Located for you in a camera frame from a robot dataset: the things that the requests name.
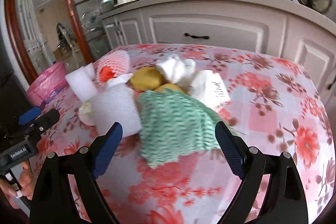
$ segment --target black drawer handle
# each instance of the black drawer handle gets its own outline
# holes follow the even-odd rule
[[[210,39],[210,37],[208,35],[204,35],[202,37],[199,37],[198,35],[191,35],[191,34],[188,34],[187,32],[184,33],[184,36],[185,37],[191,37],[193,39],[198,39],[198,38],[203,38],[203,39]]]

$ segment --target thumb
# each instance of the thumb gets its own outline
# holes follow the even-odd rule
[[[17,197],[15,190],[2,178],[0,178],[0,188],[5,195],[9,195],[14,198]]]

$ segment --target human hand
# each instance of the human hand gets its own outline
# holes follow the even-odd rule
[[[33,174],[30,170],[28,161],[23,161],[21,165],[23,167],[23,172],[21,173],[20,179],[18,181],[22,187],[21,193],[23,196],[26,196],[29,200],[32,200],[35,187]],[[0,178],[0,188],[4,193],[4,195],[6,196],[6,198],[8,199],[9,203],[12,205],[12,207],[14,209],[19,209],[19,206],[13,199],[17,197],[16,191],[2,178]]]

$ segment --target floral tablecloth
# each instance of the floral tablecloth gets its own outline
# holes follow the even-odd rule
[[[194,59],[197,70],[220,73],[231,97],[220,116],[241,132],[248,146],[265,154],[291,153],[305,189],[309,223],[317,218],[333,193],[335,151],[325,109],[302,66],[223,47],[154,44],[117,49],[121,48],[130,55],[131,72],[177,53]],[[78,119],[80,105],[66,88],[44,109],[58,109],[60,121],[42,136],[39,154],[30,160],[35,176],[49,152],[72,154],[98,136],[95,127]],[[241,182],[221,150],[193,153],[151,169],[140,156],[140,145],[138,135],[122,139],[108,170],[97,180],[120,223],[217,223]],[[268,178],[263,178],[248,220],[258,214]],[[87,219],[74,178],[70,181],[79,213]]]

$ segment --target metal screw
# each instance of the metal screw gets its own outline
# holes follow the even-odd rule
[[[288,152],[283,152],[283,156],[285,157],[285,158],[290,158],[291,157],[291,155],[290,155],[290,153],[288,153]]]
[[[52,159],[55,155],[56,155],[55,152],[50,152],[50,153],[48,154],[47,157],[48,157],[49,159]]]
[[[249,151],[252,153],[252,154],[256,154],[258,153],[258,148],[254,147],[254,146],[251,146]]]
[[[81,154],[85,154],[85,153],[87,153],[88,151],[89,151],[89,149],[88,149],[86,146],[83,146],[82,148],[80,148],[79,153],[81,153]]]

